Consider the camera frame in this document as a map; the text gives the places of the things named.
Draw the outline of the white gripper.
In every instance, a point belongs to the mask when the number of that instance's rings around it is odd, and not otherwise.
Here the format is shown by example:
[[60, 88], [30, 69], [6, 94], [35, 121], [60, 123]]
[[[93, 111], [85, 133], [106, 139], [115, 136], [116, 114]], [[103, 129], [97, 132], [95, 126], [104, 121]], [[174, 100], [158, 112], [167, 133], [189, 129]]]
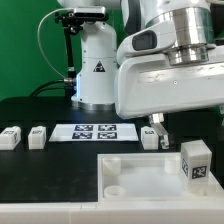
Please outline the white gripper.
[[172, 66], [163, 54], [126, 60], [115, 78], [115, 108], [123, 119], [149, 116], [149, 123], [169, 148], [162, 113], [224, 104], [224, 49], [213, 49], [205, 63]]

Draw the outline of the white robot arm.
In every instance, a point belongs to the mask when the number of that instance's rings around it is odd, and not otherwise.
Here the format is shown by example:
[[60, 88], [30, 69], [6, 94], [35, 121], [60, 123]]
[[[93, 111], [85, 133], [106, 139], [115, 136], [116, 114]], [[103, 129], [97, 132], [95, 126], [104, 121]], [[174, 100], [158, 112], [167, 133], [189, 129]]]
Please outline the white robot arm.
[[224, 46], [212, 5], [224, 0], [58, 0], [81, 34], [76, 106], [148, 117], [169, 146], [164, 113], [224, 104]]

